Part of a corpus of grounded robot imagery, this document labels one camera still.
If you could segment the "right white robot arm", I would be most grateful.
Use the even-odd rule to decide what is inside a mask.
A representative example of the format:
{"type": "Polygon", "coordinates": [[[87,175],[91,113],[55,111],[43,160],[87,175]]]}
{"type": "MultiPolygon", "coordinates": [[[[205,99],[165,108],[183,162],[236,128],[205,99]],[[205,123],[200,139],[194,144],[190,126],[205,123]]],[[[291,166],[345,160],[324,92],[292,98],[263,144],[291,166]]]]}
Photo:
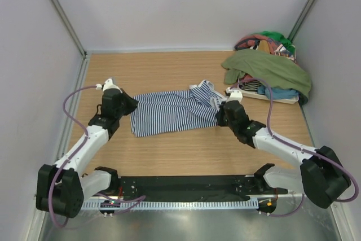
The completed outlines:
{"type": "Polygon", "coordinates": [[[316,206],[326,209],[351,186],[350,175],[331,148],[305,146],[273,132],[265,124],[251,120],[238,101],[223,102],[217,121],[220,126],[229,127],[239,142],[267,151],[293,166],[261,168],[254,187],[262,194],[283,188],[304,194],[316,206]]]}

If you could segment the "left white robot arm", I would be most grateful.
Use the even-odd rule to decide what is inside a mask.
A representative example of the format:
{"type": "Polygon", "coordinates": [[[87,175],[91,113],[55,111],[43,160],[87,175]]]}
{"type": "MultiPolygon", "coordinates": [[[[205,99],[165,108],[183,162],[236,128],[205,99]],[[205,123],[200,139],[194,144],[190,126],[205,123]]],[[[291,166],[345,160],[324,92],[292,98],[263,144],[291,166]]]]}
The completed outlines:
{"type": "Polygon", "coordinates": [[[51,217],[74,218],[88,198],[98,193],[112,196],[119,191],[117,170],[99,166],[87,176],[83,173],[120,127],[120,119],[136,110],[138,101],[118,87],[106,89],[97,84],[94,88],[102,90],[102,102],[88,126],[81,126],[82,137],[57,162],[44,164],[38,171],[36,208],[51,217]]]}

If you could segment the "blue white striped tank top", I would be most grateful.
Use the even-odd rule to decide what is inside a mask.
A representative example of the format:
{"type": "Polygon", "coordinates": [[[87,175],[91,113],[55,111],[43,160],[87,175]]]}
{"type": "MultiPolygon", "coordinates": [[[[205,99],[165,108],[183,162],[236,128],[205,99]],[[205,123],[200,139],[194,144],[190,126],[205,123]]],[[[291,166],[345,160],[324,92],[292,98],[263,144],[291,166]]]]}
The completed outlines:
{"type": "Polygon", "coordinates": [[[187,90],[137,95],[131,113],[131,131],[136,137],[216,126],[216,114],[226,97],[208,80],[187,90]]]}

